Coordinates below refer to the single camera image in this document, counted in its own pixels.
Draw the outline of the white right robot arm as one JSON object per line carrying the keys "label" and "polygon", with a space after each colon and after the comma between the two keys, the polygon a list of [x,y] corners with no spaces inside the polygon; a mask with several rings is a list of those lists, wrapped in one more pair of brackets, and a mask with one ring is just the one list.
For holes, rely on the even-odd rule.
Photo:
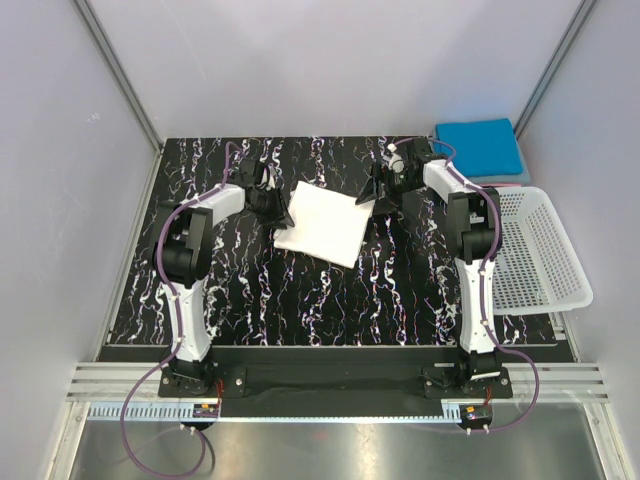
{"label": "white right robot arm", "polygon": [[452,384],[472,397],[501,372],[492,305],[495,259],[502,241],[499,195],[472,183],[450,160],[403,160],[393,155],[372,164],[356,203],[385,201],[398,209],[405,193],[422,187],[446,202],[445,239],[458,271],[462,312]]}

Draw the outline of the white t-shirt with print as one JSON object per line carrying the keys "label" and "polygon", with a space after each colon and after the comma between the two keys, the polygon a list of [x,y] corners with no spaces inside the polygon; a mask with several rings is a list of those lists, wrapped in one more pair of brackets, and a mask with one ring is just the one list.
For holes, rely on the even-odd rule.
{"label": "white t-shirt with print", "polygon": [[353,268],[374,204],[298,182],[288,206],[294,226],[274,232],[274,247]]}

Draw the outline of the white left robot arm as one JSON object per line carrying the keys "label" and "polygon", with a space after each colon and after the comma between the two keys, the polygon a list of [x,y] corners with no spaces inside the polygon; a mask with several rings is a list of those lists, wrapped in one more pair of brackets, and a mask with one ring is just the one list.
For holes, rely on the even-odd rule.
{"label": "white left robot arm", "polygon": [[152,234],[151,262],[171,320],[170,353],[161,368],[196,396],[208,394],[216,382],[203,294],[213,256],[213,227],[244,211],[267,228],[294,226],[280,189],[218,184],[180,204],[164,204]]}

